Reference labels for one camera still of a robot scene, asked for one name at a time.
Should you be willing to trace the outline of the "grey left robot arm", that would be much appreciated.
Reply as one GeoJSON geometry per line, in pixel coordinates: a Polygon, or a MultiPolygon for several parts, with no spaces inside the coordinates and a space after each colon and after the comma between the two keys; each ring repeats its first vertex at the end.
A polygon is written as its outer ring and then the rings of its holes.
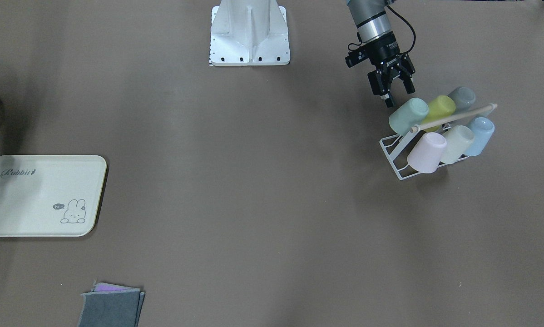
{"type": "Polygon", "coordinates": [[[395,79],[403,82],[408,94],[415,92],[415,67],[409,56],[416,42],[415,29],[391,8],[392,3],[392,0],[349,0],[346,3],[356,25],[358,39],[358,43],[350,43],[347,47],[346,65],[352,68],[365,60],[370,61],[375,67],[367,74],[372,93],[380,96],[388,108],[395,105],[391,95],[391,84],[395,79]],[[411,30],[413,41],[408,50],[400,50],[386,9],[411,30]]]}

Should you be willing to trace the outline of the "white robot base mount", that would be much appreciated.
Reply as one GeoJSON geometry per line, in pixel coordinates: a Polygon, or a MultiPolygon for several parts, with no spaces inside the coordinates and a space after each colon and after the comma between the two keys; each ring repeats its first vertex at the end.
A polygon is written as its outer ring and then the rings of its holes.
{"type": "Polygon", "coordinates": [[[291,61],[287,11],[276,0],[222,0],[211,10],[212,66],[278,66],[291,61]]]}

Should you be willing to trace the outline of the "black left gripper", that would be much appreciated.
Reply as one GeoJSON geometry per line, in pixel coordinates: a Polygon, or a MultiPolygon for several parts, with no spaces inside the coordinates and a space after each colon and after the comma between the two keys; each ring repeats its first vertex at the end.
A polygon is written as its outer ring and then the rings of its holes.
{"type": "Polygon", "coordinates": [[[415,93],[413,74],[415,67],[409,50],[402,52],[394,33],[386,33],[365,45],[365,53],[375,67],[368,73],[368,82],[374,95],[380,96],[387,108],[395,106],[391,95],[391,83],[396,78],[403,81],[407,94],[415,93]]]}

